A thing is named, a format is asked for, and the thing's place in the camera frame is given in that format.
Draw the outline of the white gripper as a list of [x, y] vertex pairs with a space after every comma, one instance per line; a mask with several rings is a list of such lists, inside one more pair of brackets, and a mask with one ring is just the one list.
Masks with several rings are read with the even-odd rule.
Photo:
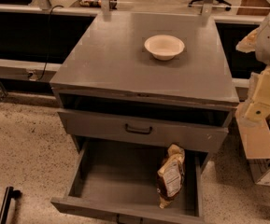
[[[240, 40], [235, 49], [244, 52], [257, 52], [259, 29], [256, 28]], [[252, 96], [252, 101], [245, 111], [244, 117], [253, 122], [259, 122], [266, 119], [270, 114], [270, 66], [267, 66], [260, 74], [259, 80]]]

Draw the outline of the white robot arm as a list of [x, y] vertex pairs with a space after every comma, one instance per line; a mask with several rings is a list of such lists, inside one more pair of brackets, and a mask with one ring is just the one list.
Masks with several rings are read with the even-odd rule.
[[270, 115], [270, 13], [258, 28], [238, 42], [236, 49], [245, 53], [254, 51], [256, 59], [266, 65], [260, 74], [251, 75], [243, 113], [245, 119], [259, 122]]

